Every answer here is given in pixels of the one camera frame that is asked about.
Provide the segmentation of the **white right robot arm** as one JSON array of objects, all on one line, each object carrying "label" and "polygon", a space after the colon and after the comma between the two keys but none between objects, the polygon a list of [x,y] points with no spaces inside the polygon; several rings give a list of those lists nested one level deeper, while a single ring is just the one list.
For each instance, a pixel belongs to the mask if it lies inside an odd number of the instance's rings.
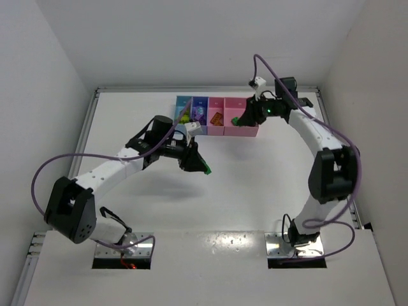
[{"label": "white right robot arm", "polygon": [[247,98],[244,113],[233,123],[239,127],[256,126],[269,117],[280,117],[300,135],[314,157],[308,178],[310,196],[291,220],[287,233],[293,247],[313,242],[332,209],[354,191],[358,174],[356,153],[318,123],[312,102],[298,97],[293,77],[276,81],[272,98],[264,95],[263,78],[255,77],[249,86],[254,95]]}]

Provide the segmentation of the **green lego brick piece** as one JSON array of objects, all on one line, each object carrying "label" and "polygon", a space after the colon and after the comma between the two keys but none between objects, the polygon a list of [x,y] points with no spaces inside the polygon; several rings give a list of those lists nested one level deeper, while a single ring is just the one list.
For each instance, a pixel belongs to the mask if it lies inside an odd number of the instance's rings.
[{"label": "green lego brick piece", "polygon": [[239,118],[238,117],[232,118],[231,123],[232,123],[233,126],[239,126],[240,125],[239,124]]}]

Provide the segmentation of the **orange and yellow lego piece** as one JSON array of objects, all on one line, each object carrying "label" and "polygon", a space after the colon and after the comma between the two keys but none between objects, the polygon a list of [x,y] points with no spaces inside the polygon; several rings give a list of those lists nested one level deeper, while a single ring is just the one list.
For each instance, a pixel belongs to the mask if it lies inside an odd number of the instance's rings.
[{"label": "orange and yellow lego piece", "polygon": [[223,126],[223,114],[216,112],[215,115],[211,118],[210,123],[213,126]]}]

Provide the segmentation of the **purple lego brick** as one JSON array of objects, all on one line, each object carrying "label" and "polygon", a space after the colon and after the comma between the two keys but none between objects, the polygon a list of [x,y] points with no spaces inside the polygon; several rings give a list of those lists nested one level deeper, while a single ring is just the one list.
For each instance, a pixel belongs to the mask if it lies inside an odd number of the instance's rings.
[{"label": "purple lego brick", "polygon": [[206,117],[200,117],[200,118],[193,118],[194,122],[199,122],[202,126],[206,126],[207,125],[207,118]]},{"label": "purple lego brick", "polygon": [[202,106],[197,106],[194,111],[195,117],[201,118],[205,115],[205,108]]}]

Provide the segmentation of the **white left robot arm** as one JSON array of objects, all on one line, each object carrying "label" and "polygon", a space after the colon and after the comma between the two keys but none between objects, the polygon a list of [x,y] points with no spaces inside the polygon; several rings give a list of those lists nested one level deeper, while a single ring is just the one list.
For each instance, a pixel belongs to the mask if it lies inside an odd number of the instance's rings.
[{"label": "white left robot arm", "polygon": [[160,157],[177,160],[183,171],[210,174],[195,141],[196,135],[202,132],[200,123],[185,124],[180,140],[174,137],[176,126],[169,117],[157,115],[116,156],[106,157],[103,164],[75,178],[59,178],[45,210],[45,222],[75,244],[91,239],[112,249],[130,249],[153,240],[153,236],[134,236],[117,214],[99,207],[98,202],[115,186]]}]

